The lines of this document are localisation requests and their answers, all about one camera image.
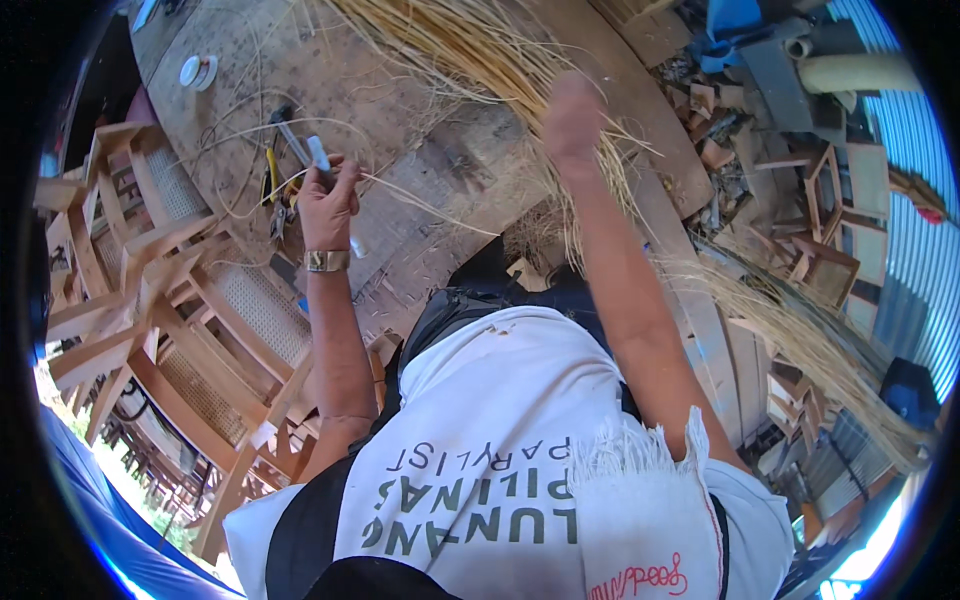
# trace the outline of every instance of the wristwatch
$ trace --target wristwatch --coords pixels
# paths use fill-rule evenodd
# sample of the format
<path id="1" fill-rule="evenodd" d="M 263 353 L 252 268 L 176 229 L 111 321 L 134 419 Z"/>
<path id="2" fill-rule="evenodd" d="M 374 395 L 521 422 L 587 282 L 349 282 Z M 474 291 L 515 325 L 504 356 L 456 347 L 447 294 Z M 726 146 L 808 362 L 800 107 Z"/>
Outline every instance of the wristwatch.
<path id="1" fill-rule="evenodd" d="M 308 250 L 303 254 L 303 264 L 311 273 L 346 271 L 350 266 L 349 250 Z"/>

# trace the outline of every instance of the person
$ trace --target person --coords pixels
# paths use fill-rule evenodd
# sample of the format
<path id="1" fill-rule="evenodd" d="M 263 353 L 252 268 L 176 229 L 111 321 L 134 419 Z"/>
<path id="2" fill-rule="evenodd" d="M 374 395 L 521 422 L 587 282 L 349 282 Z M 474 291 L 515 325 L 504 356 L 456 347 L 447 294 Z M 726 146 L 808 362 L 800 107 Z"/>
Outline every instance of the person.
<path id="1" fill-rule="evenodd" d="M 604 123 L 586 77 L 558 78 L 543 144 L 588 287 L 566 270 L 526 293 L 492 243 L 428 302 L 379 416 L 347 274 L 309 274 L 316 476 L 225 519 L 250 598 L 776 595 L 786 500 L 741 461 L 686 360 L 595 160 Z M 328 194 L 315 170 L 301 192 L 308 250 L 350 248 L 361 171 L 335 162 Z"/>

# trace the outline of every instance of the wooden table surface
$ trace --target wooden table surface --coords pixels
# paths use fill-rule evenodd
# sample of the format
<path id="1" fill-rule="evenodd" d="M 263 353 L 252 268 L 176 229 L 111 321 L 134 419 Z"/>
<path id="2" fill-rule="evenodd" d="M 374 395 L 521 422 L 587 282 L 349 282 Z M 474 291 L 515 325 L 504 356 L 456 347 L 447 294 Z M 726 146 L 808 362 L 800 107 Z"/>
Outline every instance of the wooden table surface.
<path id="1" fill-rule="evenodd" d="M 702 207 L 712 188 L 656 82 L 587 0 L 539 0 L 531 8 L 560 43 L 582 49 L 567 50 L 600 83 L 611 115 L 625 117 L 631 133 L 664 154 L 638 158 L 642 181 L 637 206 L 652 223 L 655 251 L 692 256 L 679 215 Z M 172 17 L 155 14 L 132 34 L 133 49 L 161 126 L 217 214 L 225 212 L 223 202 L 229 203 L 238 191 L 241 198 L 233 212 L 251 209 L 258 199 L 263 151 L 234 137 L 193 160 L 201 140 L 209 144 L 210 139 L 256 127 L 289 98 L 300 107 L 295 118 L 322 117 L 352 126 L 292 124 L 301 139 L 318 134 L 329 151 L 360 159 L 379 177 L 462 223 L 498 233 L 543 198 L 531 177 L 532 142 L 508 108 L 466 104 L 439 118 L 443 107 L 436 96 L 404 77 L 402 70 L 388 68 L 327 5 L 238 0 L 227 8 L 201 0 L 181 10 Z M 135 14 L 131 8 L 131 22 Z M 180 67 L 194 54 L 214 54 L 220 61 L 213 85 L 199 93 L 178 82 Z M 218 122 L 211 135 L 209 128 Z M 284 146 L 282 141 L 277 144 L 279 149 Z M 299 170 L 289 152 L 280 168 L 287 174 Z M 670 195 L 655 172 L 670 180 Z M 251 262 L 270 255 L 265 212 L 255 220 L 231 221 L 231 234 Z M 492 239 L 403 204 L 381 184 L 365 190 L 352 227 L 371 250 L 350 268 L 357 318 L 367 343 L 386 331 L 406 336 L 431 290 L 444 285 L 449 274 Z M 288 237 L 293 238 L 287 244 L 292 248 L 286 253 L 299 256 L 298 236 L 288 230 Z M 691 363 L 705 388 L 716 388 L 708 396 L 725 426 L 730 424 L 728 433 L 736 429 L 738 436 L 735 387 L 729 393 L 734 385 L 730 356 L 720 348 L 724 333 L 712 304 L 698 296 L 677 293 L 671 299 L 682 334 L 692 340 Z"/>

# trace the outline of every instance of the dried grass strands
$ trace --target dried grass strands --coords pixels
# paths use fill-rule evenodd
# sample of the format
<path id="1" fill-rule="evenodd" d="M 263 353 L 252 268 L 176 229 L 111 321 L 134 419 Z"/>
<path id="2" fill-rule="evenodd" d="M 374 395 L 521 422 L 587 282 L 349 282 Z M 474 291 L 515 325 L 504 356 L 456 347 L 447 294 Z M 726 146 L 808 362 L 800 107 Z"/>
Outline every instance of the dried grass strands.
<path id="1" fill-rule="evenodd" d="M 506 103 L 540 139 L 550 86 L 558 75 L 576 69 L 554 39 L 538 41 L 523 31 L 495 0 L 325 0 L 384 60 L 424 79 L 434 93 L 480 102 Z M 540 36 L 548 37 L 545 30 Z M 623 170 L 622 146 L 652 150 L 610 121 L 597 147 L 597 160 L 621 209 L 636 211 Z M 567 255 L 581 266 L 580 232 L 572 199 L 545 156 L 543 178 L 564 207 Z"/>
<path id="2" fill-rule="evenodd" d="M 687 274 L 671 277 L 674 289 L 683 289 L 685 279 L 696 279 L 706 284 L 725 312 L 750 320 L 824 394 L 853 414 L 901 472 L 925 467 L 921 447 L 929 446 L 932 438 L 894 413 L 861 374 L 857 361 L 790 309 L 777 289 L 770 285 L 755 289 L 701 262 L 669 258 L 658 262 L 670 273 Z"/>

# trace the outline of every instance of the black backpack strap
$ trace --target black backpack strap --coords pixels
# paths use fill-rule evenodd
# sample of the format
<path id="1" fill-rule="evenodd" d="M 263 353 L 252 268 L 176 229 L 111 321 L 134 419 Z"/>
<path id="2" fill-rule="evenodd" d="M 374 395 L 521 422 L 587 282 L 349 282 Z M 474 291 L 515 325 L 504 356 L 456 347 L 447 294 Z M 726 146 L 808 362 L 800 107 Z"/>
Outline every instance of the black backpack strap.
<path id="1" fill-rule="evenodd" d="M 713 502 L 713 511 L 717 514 L 717 522 L 720 524 L 720 539 L 723 544 L 723 578 L 720 584 L 720 600 L 727 599 L 727 583 L 730 581 L 730 526 L 727 522 L 727 509 L 720 504 L 720 500 L 713 494 L 710 495 Z"/>

